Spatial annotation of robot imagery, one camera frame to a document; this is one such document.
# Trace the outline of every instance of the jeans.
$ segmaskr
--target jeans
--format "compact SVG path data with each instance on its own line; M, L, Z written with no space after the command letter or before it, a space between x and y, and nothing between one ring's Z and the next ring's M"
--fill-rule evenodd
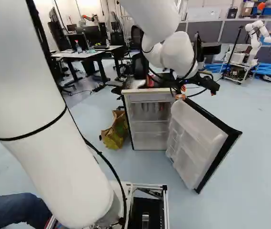
M34 194L0 196L0 228L26 222L35 229L44 229L51 216L43 200Z

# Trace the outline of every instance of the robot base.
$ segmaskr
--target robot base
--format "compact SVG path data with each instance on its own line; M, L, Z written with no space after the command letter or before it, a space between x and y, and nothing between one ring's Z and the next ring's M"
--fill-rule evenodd
M111 181L121 208L119 216L123 216L123 202L120 186ZM166 185L132 184L122 182L127 198L127 220L124 229L169 229L168 191ZM56 229L59 222L52 217L46 229ZM121 225L108 226L105 229L121 229Z

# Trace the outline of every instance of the mini fridge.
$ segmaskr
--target mini fridge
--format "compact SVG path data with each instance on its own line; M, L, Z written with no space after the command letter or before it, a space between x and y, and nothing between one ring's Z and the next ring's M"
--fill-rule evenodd
M242 134L169 88L122 90L134 150L166 151L189 189L200 193Z

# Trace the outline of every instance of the yellow bag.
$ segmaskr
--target yellow bag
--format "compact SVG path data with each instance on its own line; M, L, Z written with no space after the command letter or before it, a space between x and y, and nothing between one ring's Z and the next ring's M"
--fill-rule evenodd
M109 149L120 149L128 135L128 124L124 111L112 111L114 122L109 129L101 131L103 143Z

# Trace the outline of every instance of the knee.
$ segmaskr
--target knee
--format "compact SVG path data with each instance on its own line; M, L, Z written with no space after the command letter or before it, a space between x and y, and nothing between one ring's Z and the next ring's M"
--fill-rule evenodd
M32 205L39 200L34 194L31 193L20 193L18 195L18 203L23 208L30 208Z

